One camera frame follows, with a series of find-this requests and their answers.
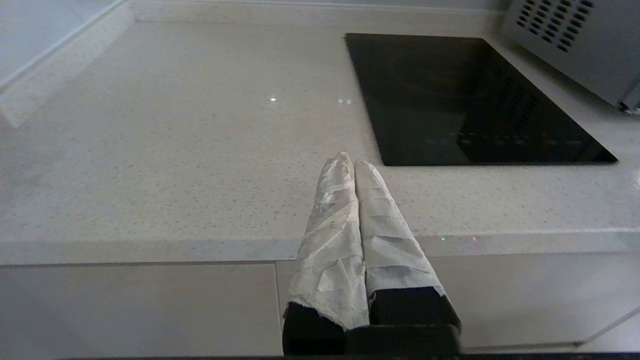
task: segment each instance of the white cabinet door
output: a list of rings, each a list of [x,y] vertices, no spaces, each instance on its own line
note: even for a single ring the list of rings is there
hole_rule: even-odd
[[[282,353],[275,267],[0,268],[0,359]]]
[[[638,352],[640,351],[640,314],[607,331],[578,352]]]
[[[640,305],[640,254],[429,259],[464,347],[582,341]]]

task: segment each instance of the induction cooktop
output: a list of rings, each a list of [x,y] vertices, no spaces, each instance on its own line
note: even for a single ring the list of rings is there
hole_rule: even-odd
[[[617,162],[483,39],[346,42],[387,166]]]

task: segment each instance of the silver microwave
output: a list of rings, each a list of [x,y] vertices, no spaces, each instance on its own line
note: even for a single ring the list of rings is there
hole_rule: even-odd
[[[513,0],[502,32],[608,103],[640,113],[640,0]]]

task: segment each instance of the microwave vent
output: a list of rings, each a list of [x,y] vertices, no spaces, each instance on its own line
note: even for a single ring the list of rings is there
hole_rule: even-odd
[[[568,53],[593,7],[590,0],[526,0],[516,24]]]

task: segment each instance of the speckled countertop surface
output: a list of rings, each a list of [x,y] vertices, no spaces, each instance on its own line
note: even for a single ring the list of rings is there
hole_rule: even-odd
[[[640,250],[639,117],[487,37],[620,163],[382,167],[348,30],[133,25],[0,132],[0,265],[294,258],[343,149],[380,165],[428,256]]]

